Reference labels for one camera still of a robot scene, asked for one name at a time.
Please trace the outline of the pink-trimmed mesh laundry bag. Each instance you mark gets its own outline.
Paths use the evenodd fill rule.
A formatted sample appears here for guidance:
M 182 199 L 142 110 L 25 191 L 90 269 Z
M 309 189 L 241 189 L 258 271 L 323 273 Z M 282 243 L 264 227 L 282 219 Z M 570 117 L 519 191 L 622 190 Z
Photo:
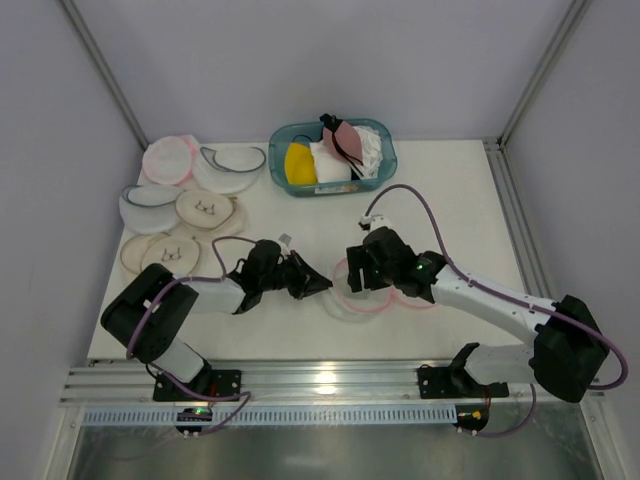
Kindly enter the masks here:
M 394 306 L 412 311 L 435 307 L 425 300 L 408 297 L 394 287 L 353 293 L 347 282 L 346 258 L 339 261 L 329 273 L 332 286 L 321 293 L 321 300 L 326 312 L 342 322 L 365 323 Z

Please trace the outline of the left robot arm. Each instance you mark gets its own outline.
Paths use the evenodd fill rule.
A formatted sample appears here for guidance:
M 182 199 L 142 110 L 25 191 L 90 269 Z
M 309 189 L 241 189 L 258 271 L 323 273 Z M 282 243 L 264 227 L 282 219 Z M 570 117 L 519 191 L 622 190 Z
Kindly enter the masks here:
M 150 366 L 197 397 L 210 397 L 211 365 L 178 337 L 193 310 L 241 315 L 266 292 L 285 290 L 295 300 L 324 292 L 330 279 L 313 269 L 281 241 L 250 242 L 251 249 L 218 277 L 178 277 L 153 263 L 106 307 L 100 324 L 125 348 L 125 356 Z

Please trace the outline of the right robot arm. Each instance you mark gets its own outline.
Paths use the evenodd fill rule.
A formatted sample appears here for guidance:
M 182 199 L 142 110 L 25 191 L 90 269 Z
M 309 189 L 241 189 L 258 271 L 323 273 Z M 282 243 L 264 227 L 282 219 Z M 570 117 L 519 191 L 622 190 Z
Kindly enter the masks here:
M 591 388 L 611 348 L 587 305 L 491 286 L 459 271 L 434 251 L 415 253 L 383 226 L 346 250 L 354 292 L 393 287 L 405 296 L 451 307 L 509 333 L 532 349 L 527 364 L 536 383 L 556 398 L 578 403 Z

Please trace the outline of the white lace bra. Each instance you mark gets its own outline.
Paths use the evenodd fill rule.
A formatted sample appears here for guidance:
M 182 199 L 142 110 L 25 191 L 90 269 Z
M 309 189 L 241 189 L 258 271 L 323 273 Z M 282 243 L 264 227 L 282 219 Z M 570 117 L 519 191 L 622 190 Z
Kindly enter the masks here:
M 362 147 L 363 164 L 358 167 L 360 179 L 372 179 L 378 176 L 378 169 L 383 159 L 382 140 L 379 132 L 368 126 L 355 126 Z

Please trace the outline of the yellow bra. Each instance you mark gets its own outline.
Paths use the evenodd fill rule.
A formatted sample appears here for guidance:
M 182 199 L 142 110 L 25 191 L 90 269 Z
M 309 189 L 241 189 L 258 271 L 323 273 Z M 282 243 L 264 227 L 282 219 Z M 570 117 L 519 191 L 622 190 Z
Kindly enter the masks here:
M 314 158 L 307 145 L 295 142 L 289 145 L 284 159 L 284 170 L 290 185 L 317 183 Z

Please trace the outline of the grey-trimmed open laundry bag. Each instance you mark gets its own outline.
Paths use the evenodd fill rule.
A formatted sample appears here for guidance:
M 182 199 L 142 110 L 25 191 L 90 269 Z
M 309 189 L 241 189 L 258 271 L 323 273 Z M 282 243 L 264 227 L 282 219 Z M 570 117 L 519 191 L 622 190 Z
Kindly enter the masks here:
M 254 146 L 212 148 L 201 146 L 192 166 L 192 176 L 204 190 L 232 195 L 251 187 L 265 166 L 265 152 Z

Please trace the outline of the pink and black bra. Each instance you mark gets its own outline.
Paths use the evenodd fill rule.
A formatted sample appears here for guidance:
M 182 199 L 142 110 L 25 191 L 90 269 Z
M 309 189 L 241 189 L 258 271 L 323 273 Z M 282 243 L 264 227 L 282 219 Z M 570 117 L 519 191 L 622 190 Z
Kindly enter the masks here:
M 355 128 L 347 121 L 328 113 L 321 115 L 320 121 L 321 138 L 329 151 L 341 160 L 362 165 L 362 141 Z

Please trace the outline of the grey-trimmed folded laundry bag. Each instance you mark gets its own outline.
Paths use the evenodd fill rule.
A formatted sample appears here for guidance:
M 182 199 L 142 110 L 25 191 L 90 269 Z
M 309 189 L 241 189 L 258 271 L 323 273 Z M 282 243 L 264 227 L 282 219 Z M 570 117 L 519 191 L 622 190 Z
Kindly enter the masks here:
M 175 203 L 183 192 L 180 187 L 157 184 L 125 187 L 118 200 L 124 225 L 143 235 L 175 228 L 179 223 Z

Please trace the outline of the teal plastic basket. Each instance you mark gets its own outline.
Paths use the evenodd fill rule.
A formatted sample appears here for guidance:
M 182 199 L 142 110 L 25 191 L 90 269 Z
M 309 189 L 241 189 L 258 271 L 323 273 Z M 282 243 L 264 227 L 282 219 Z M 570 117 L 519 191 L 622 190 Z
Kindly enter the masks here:
M 369 118 L 348 119 L 354 126 L 371 127 L 381 137 L 381 164 L 377 176 L 373 179 L 358 179 L 309 185 L 293 185 L 285 175 L 286 152 L 294 141 L 308 146 L 312 140 L 320 138 L 323 124 L 320 121 L 291 124 L 276 130 L 269 140 L 267 162 L 273 182 L 287 194 L 294 197 L 313 197 L 318 195 L 341 195 L 373 191 L 390 180 L 397 170 L 397 156 L 393 137 L 381 122 Z

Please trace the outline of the aluminium front rail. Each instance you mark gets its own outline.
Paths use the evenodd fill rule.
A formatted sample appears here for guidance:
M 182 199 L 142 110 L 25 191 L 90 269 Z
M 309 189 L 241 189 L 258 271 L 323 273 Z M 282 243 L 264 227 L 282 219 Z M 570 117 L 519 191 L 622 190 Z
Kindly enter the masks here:
M 241 387 L 258 404 L 389 403 L 419 400 L 417 370 L 446 360 L 313 361 L 214 360 L 214 367 L 239 370 Z M 154 381 L 141 364 L 96 360 L 70 369 L 59 404 L 149 405 Z

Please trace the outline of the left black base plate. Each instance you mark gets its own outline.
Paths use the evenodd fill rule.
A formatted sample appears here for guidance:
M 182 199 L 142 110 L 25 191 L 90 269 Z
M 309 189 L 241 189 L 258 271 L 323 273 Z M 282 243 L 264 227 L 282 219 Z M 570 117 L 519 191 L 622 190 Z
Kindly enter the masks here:
M 190 383 L 178 387 L 165 374 L 155 380 L 155 402 L 203 401 L 204 397 L 231 397 L 237 401 L 242 384 L 242 372 L 236 369 L 203 369 Z

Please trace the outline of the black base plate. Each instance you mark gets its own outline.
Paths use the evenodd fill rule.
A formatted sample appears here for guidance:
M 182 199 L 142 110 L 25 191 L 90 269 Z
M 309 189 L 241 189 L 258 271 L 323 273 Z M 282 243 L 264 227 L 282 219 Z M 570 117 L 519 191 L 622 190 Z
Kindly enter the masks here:
M 507 398 L 507 383 L 481 384 L 460 366 L 428 366 L 417 369 L 421 399 Z
M 203 401 L 204 397 L 231 397 L 237 401 L 242 384 L 242 372 L 236 369 L 203 369 L 190 383 L 178 387 L 165 374 L 155 380 L 155 402 Z

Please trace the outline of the right aluminium side rail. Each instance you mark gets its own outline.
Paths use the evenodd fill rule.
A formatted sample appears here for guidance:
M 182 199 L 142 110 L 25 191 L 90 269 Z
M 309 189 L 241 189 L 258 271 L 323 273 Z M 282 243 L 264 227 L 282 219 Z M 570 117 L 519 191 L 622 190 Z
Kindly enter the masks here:
M 538 297 L 557 298 L 537 248 L 506 150 L 498 139 L 484 139 L 482 143 L 525 291 Z

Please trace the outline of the aluminium corner post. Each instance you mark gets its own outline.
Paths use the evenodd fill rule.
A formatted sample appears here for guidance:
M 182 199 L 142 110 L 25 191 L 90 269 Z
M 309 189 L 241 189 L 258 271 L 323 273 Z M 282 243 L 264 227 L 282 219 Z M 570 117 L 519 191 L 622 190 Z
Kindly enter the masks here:
M 142 149 L 146 149 L 149 145 L 147 136 L 144 133 L 130 102 L 117 81 L 81 10 L 73 0 L 56 0 L 55 3 L 60 8 L 71 31 L 85 51 L 91 65 L 96 71 L 112 101 L 116 105 L 129 131 L 135 138 L 138 145 Z
M 592 4 L 591 0 L 572 0 L 569 2 L 529 76 L 501 135 L 498 137 L 497 142 L 501 149 L 508 145 L 516 129 L 532 107 Z

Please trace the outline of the left aluminium corner post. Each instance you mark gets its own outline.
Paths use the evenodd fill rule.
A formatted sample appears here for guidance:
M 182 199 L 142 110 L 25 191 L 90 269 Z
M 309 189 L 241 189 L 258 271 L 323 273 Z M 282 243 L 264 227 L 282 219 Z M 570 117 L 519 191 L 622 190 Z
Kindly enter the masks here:
M 71 31 L 85 51 L 91 65 L 96 71 L 112 101 L 116 105 L 129 131 L 135 138 L 138 145 L 142 149 L 146 149 L 149 145 L 147 136 L 144 133 L 130 102 L 117 81 L 81 10 L 73 0 L 56 0 L 55 3 L 60 8 Z

